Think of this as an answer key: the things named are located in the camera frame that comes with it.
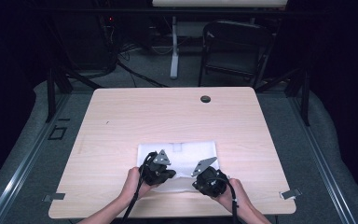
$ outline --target metal bracket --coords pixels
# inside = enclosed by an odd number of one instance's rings
[[[52,203],[53,200],[63,200],[63,198],[65,197],[64,193],[53,193],[51,195],[45,195],[45,197],[43,198],[43,202],[45,203]]]
[[[165,153],[164,149],[159,152],[159,154],[153,160],[153,163],[161,165],[171,165],[170,159],[168,159],[167,153]]]
[[[281,198],[283,199],[295,199],[297,196],[300,196],[302,192],[300,189],[291,189],[286,192],[279,192]]]
[[[206,160],[199,161],[199,163],[197,163],[197,166],[194,169],[193,173],[191,173],[191,176],[194,177],[196,175],[201,174],[206,169],[208,169],[208,167],[210,165],[212,165],[212,163],[214,163],[216,160],[217,160],[216,157],[212,157],[212,158],[209,158],[209,159],[206,159]]]

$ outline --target cable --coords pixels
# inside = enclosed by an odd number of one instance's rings
[[[119,59],[117,59],[117,65],[122,67],[124,70],[126,70],[127,72],[131,73],[132,75],[138,77],[138,78],[141,78],[147,82],[149,82],[150,84],[152,84],[153,86],[156,86],[156,87],[169,87],[169,86],[166,86],[164,84],[161,84],[161,83],[158,83],[157,81],[149,78],[149,77],[145,77],[141,74],[138,74],[138,73],[135,73],[134,71],[130,70],[129,67],[127,67],[126,65],[124,65]]]
[[[128,216],[129,216],[129,214],[130,214],[130,212],[131,212],[133,206],[135,205],[136,201],[138,200],[139,189],[141,188],[142,184],[144,183],[144,179],[142,178],[142,175],[143,175],[143,173],[144,173],[144,168],[145,168],[145,165],[146,165],[147,160],[151,157],[151,154],[152,154],[152,153],[153,153],[153,152],[150,152],[150,153],[146,156],[146,158],[145,158],[145,160],[144,160],[144,163],[142,164],[142,169],[141,169],[141,172],[140,172],[140,174],[139,174],[138,186],[137,186],[137,188],[136,188],[135,193],[133,194],[132,200],[131,200],[131,202],[130,202],[129,207],[127,208],[126,213],[124,214],[124,217],[121,219],[121,224],[123,224],[124,222],[126,222],[126,220],[127,220]]]
[[[170,48],[170,49],[168,49],[168,50],[165,51],[165,52],[159,52],[159,51],[156,50],[156,48]],[[167,53],[171,52],[172,49],[173,49],[173,46],[160,46],[160,47],[153,47],[153,46],[152,46],[151,49],[152,49],[156,54],[164,55],[164,54],[167,54]]]
[[[105,77],[107,75],[109,75],[110,73],[106,70],[106,71],[103,71],[101,73],[96,73],[96,74],[91,74],[91,75],[82,75],[82,77],[86,77],[88,79],[93,79],[93,78],[96,78],[96,77]]]
[[[164,20],[165,20],[165,23],[166,23],[167,26],[168,26],[168,29],[170,29],[170,31],[171,31],[171,33],[172,33],[172,28],[171,28],[170,24],[168,23],[168,21],[167,21],[167,19],[166,19],[165,17],[163,17],[163,18],[164,18]]]
[[[131,79],[132,79],[133,87],[137,88],[135,79],[133,79],[133,76],[132,76],[131,73],[130,73],[130,77],[131,77]]]
[[[212,177],[212,178],[206,179],[206,181],[211,181],[211,180],[221,180],[221,181],[224,181],[229,186],[229,188],[231,190],[231,196],[232,196],[232,223],[237,224],[238,223],[238,215],[237,215],[237,207],[238,206],[237,206],[237,196],[235,195],[234,188],[229,183],[229,181],[224,178]]]
[[[130,60],[130,54],[127,52],[127,51],[124,51],[124,52],[120,52],[118,55],[121,56],[121,58],[123,58],[124,60],[126,60],[127,62]]]

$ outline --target forearm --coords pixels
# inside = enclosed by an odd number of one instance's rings
[[[124,197],[115,198],[110,204],[105,206],[100,211],[96,212],[90,217],[83,219],[81,224],[88,223],[111,223],[118,214],[120,214],[124,209],[126,209],[130,204],[131,199],[126,199]]]
[[[270,223],[266,217],[261,214],[252,205],[243,205],[238,208],[238,217],[248,224],[267,224]]]

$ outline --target metal clamp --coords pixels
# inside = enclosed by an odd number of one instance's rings
[[[302,194],[300,189],[291,189],[286,192],[279,192],[281,198],[283,199],[295,199],[297,196]]]
[[[63,198],[65,197],[64,193],[53,193],[51,195],[45,195],[45,197],[43,198],[43,202],[45,203],[52,203],[53,200],[63,200]]]

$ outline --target metal frame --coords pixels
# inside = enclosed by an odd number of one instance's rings
[[[4,221],[4,218],[10,209],[10,206],[13,204],[16,199],[17,194],[19,193],[22,185],[24,184],[28,174],[31,173],[31,170],[36,162],[40,152],[42,151],[42,146],[44,145],[44,140],[48,137],[48,134],[54,128],[53,123],[58,119],[58,116],[63,111],[65,104],[68,102],[70,95],[64,94],[62,98],[57,103],[57,113],[52,118],[53,122],[46,123],[39,135],[37,136],[34,146],[24,157],[21,164],[17,168],[14,175],[11,177],[5,191],[0,197],[0,223]]]
[[[143,16],[230,16],[252,18],[279,18],[279,19],[312,19],[329,16],[329,10],[315,11],[280,11],[280,10],[254,10],[249,7],[151,7],[151,8],[48,8],[30,7],[31,12],[42,14],[88,14],[88,15],[143,15]]]
[[[298,123],[301,125],[301,128],[304,134],[307,136],[310,142],[311,154],[315,161],[316,167],[321,174],[322,180],[327,188],[327,191],[331,197],[331,200],[334,206],[337,209],[338,215],[341,218],[342,223],[348,224],[355,224],[356,221],[351,213],[350,208],[348,207],[347,202],[341,192],[339,185],[337,184],[336,179],[334,178],[333,174],[331,173],[330,166],[328,165],[326,159],[324,158],[324,154],[319,147],[310,126],[307,126],[302,122],[301,115],[298,113],[298,109],[300,105],[295,97],[288,98],[290,106],[292,107],[293,111],[295,112],[295,116],[298,120]]]

